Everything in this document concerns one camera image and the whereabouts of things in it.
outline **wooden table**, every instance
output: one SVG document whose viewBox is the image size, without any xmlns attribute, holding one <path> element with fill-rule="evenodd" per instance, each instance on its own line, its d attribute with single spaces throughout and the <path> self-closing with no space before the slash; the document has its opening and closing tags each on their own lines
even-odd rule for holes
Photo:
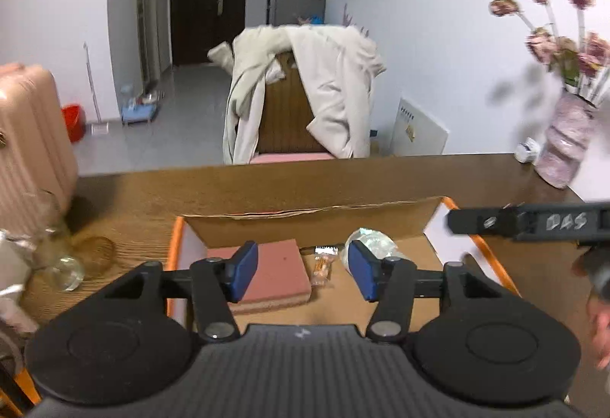
<svg viewBox="0 0 610 418">
<path fill-rule="evenodd" d="M 577 202 L 531 166 L 511 155 L 455 155 L 247 165 L 166 170 L 82 178 L 68 215 L 75 241 L 105 236 L 117 245 L 117 262 L 77 292 L 57 293 L 39 277 L 29 283 L 23 306 L 45 322 L 145 260 L 164 261 L 180 214 L 240 214 L 416 200 L 446 195 L 461 207 L 507 203 Z M 604 374 L 593 368 L 588 346 L 586 280 L 570 265 L 579 255 L 569 244 L 489 241 L 524 298 L 565 323 L 583 346 L 570 396 L 591 417 L 607 418 Z"/>
</svg>

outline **pink vase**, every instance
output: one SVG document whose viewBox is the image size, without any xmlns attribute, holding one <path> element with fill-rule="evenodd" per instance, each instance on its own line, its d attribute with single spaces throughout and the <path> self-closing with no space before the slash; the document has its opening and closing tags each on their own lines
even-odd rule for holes
<svg viewBox="0 0 610 418">
<path fill-rule="evenodd" d="M 551 186 L 565 188 L 575 177 L 596 128 L 597 108 L 580 96 L 563 93 L 557 102 L 547 143 L 536 172 Z"/>
</svg>

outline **gray tile floor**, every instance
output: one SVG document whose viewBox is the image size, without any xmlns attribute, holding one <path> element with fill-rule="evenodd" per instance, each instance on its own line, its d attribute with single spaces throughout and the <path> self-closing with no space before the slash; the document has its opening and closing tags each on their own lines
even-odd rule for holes
<svg viewBox="0 0 610 418">
<path fill-rule="evenodd" d="M 231 78 L 222 69 L 188 66 L 166 72 L 165 99 L 150 123 L 111 123 L 105 136 L 90 133 L 74 145 L 82 176 L 222 165 L 223 128 Z"/>
</svg>

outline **pink sponge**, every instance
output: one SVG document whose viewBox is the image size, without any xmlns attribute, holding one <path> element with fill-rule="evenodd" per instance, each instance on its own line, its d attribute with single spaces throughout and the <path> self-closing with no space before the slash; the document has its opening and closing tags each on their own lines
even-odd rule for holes
<svg viewBox="0 0 610 418">
<path fill-rule="evenodd" d="M 208 250 L 209 258 L 230 258 L 239 248 Z M 294 239 L 258 245 L 258 269 L 243 299 L 230 304 L 233 313 L 254 313 L 304 304 L 311 284 Z"/>
</svg>

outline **metal screw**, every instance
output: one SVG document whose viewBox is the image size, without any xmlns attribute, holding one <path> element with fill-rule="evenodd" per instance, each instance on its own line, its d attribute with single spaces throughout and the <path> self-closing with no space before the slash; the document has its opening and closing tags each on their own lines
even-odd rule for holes
<svg viewBox="0 0 610 418">
<path fill-rule="evenodd" d="M 400 325 L 390 320 L 383 320 L 371 325 L 371 332 L 379 337 L 397 336 L 400 333 Z"/>
<path fill-rule="evenodd" d="M 489 229 L 490 227 L 493 227 L 497 221 L 498 219 L 496 217 L 489 217 L 483 222 L 483 227 Z"/>
<path fill-rule="evenodd" d="M 212 339 L 226 339 L 233 335 L 235 327 L 226 322 L 213 322 L 205 327 L 204 333 Z"/>
</svg>

